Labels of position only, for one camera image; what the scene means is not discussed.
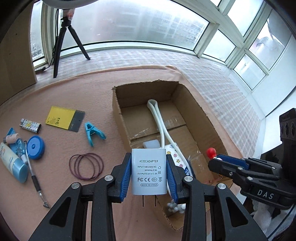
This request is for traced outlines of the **cartoon doll keychain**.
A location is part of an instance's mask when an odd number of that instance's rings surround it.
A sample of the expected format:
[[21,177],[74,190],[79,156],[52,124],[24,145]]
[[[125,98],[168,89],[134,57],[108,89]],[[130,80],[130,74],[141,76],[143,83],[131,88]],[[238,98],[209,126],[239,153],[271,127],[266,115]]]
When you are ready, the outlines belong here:
[[214,148],[207,149],[206,154],[207,154],[207,157],[210,160],[217,159],[217,160],[221,160],[222,161],[221,158],[217,157],[217,152],[216,152],[216,150]]

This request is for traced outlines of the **white AC power adapter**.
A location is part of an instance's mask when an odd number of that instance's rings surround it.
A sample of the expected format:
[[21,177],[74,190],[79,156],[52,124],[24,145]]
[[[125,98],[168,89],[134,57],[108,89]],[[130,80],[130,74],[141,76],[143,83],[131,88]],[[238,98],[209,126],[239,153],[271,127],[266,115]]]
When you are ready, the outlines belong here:
[[132,193],[141,197],[165,195],[167,188],[166,150],[132,149]]

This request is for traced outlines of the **brown cardboard box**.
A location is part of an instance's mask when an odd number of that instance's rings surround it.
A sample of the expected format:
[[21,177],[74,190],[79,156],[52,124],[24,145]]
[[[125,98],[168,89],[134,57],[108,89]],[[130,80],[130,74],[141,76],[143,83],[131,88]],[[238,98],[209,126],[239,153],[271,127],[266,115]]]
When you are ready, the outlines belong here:
[[158,102],[164,124],[173,141],[191,164],[196,178],[204,184],[233,185],[230,178],[208,168],[208,148],[226,155],[233,145],[218,135],[209,115],[202,108],[201,96],[177,81],[156,80],[124,84],[113,88],[112,107],[123,145],[127,152],[143,143],[160,140],[157,124],[147,102]]

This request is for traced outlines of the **black gel pen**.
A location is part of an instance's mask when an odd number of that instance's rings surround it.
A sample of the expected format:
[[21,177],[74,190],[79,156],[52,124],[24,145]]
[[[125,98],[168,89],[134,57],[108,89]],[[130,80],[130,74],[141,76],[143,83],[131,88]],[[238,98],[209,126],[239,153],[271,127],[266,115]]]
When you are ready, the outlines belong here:
[[50,208],[48,202],[45,199],[45,196],[42,193],[42,189],[41,186],[38,182],[38,179],[33,171],[32,165],[30,163],[30,158],[29,158],[29,154],[28,154],[28,148],[27,148],[27,141],[22,141],[23,147],[22,147],[22,151],[21,151],[21,159],[23,160],[23,162],[28,166],[29,168],[29,172],[31,175],[31,179],[32,182],[34,184],[34,187],[36,189],[36,192],[38,193],[38,196],[41,198],[42,202],[43,202],[43,206],[45,208]]

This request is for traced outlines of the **white sunscreen bottle blue cap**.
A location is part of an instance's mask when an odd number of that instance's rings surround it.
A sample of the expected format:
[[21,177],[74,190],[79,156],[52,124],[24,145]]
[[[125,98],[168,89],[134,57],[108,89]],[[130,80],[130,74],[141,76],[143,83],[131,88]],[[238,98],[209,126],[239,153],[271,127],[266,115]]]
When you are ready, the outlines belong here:
[[1,142],[1,161],[16,180],[20,183],[25,183],[27,181],[27,165],[3,142]]

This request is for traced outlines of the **blue round tape measure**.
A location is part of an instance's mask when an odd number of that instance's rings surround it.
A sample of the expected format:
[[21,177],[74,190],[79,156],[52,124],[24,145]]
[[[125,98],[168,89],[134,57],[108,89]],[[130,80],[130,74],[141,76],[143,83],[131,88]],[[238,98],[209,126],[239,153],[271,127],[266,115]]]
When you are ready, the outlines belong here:
[[27,142],[27,151],[29,158],[39,160],[45,152],[45,142],[39,136],[32,136]]

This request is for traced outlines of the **blue plastic holder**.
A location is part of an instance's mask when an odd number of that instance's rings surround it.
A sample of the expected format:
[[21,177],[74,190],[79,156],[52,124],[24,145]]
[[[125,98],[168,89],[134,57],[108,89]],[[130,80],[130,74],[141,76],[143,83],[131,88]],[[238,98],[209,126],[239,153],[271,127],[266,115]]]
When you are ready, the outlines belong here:
[[[13,128],[10,128],[8,133],[6,134],[7,135],[10,135],[10,134],[13,134],[13,133],[16,133],[16,131],[13,129]],[[10,147],[10,149],[17,155],[19,156],[20,158],[25,155],[25,145],[23,143],[23,140],[22,138],[20,137],[16,143],[14,144],[6,144]]]

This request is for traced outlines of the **teal plastic clothespin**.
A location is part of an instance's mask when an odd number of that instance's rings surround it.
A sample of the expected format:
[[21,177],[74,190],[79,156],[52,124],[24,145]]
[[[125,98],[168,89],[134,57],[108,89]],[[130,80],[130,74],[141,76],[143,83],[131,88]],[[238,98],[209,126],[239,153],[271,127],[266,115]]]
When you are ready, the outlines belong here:
[[105,140],[106,139],[106,135],[104,134],[104,132],[102,132],[101,130],[99,130],[91,122],[89,122],[89,121],[86,122],[84,124],[84,127],[85,127],[86,136],[87,136],[87,139],[88,139],[88,143],[90,144],[91,147],[94,146],[93,140],[92,140],[92,136],[93,135],[99,136],[102,140]]

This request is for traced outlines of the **patterned lighter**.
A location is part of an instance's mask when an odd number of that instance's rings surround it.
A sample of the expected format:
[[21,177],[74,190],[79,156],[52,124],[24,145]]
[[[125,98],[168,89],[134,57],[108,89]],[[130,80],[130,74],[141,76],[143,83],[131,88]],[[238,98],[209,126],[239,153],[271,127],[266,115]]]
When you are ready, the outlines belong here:
[[20,127],[33,133],[39,133],[42,125],[40,123],[22,118],[20,120]]

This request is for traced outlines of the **small beige cosmetic tube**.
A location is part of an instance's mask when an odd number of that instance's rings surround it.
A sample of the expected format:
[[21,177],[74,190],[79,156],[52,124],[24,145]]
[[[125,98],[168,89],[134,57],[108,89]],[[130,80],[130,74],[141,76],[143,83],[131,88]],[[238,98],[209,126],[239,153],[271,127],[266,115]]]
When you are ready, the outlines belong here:
[[14,144],[17,142],[19,138],[20,138],[20,135],[18,133],[13,133],[4,137],[3,142],[5,144]]

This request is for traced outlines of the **yellow black card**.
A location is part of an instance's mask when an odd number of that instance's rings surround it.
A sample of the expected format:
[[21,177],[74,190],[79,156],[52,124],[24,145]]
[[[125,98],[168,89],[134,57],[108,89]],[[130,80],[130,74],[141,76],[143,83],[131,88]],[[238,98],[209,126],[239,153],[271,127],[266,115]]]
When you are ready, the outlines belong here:
[[77,133],[84,117],[84,111],[51,106],[46,124]]

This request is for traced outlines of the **black device on sill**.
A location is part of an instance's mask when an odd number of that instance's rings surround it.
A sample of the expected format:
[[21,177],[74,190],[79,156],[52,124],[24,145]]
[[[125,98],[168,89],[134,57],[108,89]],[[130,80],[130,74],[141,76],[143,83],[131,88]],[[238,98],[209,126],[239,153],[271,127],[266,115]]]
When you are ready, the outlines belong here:
[[39,67],[39,68],[36,68],[35,69],[35,73],[41,73],[41,72],[43,72],[43,71],[45,71],[46,70],[46,67],[45,66],[43,66],[43,67]]

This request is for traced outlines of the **wooden cabinet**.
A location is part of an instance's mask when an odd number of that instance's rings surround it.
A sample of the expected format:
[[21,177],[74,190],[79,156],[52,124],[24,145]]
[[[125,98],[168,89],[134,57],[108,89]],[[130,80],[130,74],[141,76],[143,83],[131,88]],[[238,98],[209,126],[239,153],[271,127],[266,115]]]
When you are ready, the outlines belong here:
[[33,5],[26,6],[1,41],[1,103],[37,82],[30,43]]

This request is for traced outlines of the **black tripod stand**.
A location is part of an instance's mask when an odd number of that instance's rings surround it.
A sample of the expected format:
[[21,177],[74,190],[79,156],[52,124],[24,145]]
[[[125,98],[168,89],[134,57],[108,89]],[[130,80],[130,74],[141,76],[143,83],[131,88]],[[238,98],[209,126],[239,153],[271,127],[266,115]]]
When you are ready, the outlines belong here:
[[61,53],[65,47],[66,33],[68,32],[74,43],[80,49],[82,54],[87,60],[90,60],[86,49],[84,48],[80,38],[78,37],[75,29],[72,26],[72,19],[74,17],[75,9],[62,9],[61,14],[62,18],[60,19],[60,31],[55,39],[55,45],[53,47],[53,78],[57,78],[59,72],[59,63],[61,58]]

